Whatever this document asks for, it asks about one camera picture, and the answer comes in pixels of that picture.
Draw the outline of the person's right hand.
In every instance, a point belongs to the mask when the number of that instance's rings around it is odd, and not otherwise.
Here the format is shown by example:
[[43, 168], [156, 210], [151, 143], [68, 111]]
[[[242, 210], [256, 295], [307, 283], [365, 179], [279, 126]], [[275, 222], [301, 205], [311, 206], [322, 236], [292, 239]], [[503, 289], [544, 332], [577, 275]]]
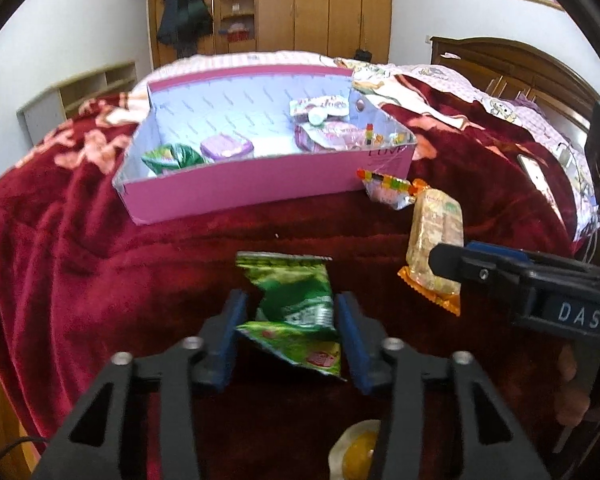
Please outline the person's right hand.
[[588, 394], [576, 384], [577, 371], [576, 357], [567, 344], [558, 356], [560, 389], [555, 398], [556, 419], [565, 427], [578, 426], [591, 406]]

